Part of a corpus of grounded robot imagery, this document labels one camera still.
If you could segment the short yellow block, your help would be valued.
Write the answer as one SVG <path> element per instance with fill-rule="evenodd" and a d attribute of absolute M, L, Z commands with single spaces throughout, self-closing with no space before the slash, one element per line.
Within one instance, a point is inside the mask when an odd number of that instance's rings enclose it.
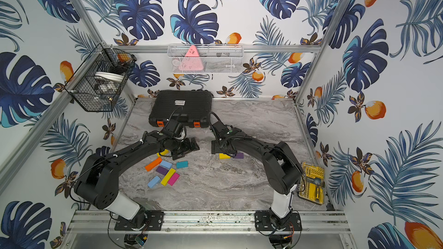
<path fill-rule="evenodd" d="M 220 160 L 226 160 L 226 159 L 230 159 L 230 158 L 231 158 L 231 156 L 229 156 L 227 154 L 219 153 Z"/>

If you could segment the long yellow block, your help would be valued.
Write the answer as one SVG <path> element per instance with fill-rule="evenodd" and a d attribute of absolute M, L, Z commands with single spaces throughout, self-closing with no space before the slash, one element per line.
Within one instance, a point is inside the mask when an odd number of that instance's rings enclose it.
<path fill-rule="evenodd" d="M 164 176 L 162 181 L 160 182 L 161 185 L 166 186 L 170 179 L 175 175 L 176 170 L 174 168 L 171 168 L 168 173 Z"/>

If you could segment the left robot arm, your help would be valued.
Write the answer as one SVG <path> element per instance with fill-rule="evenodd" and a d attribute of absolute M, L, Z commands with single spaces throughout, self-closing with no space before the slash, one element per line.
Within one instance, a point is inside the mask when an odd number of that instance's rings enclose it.
<path fill-rule="evenodd" d="M 145 209 L 120 192 L 119 178 L 145 158 L 169 150 L 172 157 L 198 151 L 195 138 L 176 139 L 158 131 L 144 132 L 142 138 L 119 151 L 87 158 L 73 186 L 75 194 L 97 209 L 119 215 L 132 224 L 143 223 Z"/>

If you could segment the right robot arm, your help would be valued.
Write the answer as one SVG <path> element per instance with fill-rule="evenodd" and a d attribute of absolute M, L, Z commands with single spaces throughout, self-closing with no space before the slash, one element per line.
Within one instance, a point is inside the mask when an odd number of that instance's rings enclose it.
<path fill-rule="evenodd" d="M 213 153 L 230 156 L 245 153 L 262 163 L 268 183 L 274 190 L 271 211 L 280 219 L 286 218 L 292 211 L 293 194 L 302 178 L 302 166 L 290 147 L 285 142 L 261 141 L 237 128 L 212 133 L 215 136 Z"/>

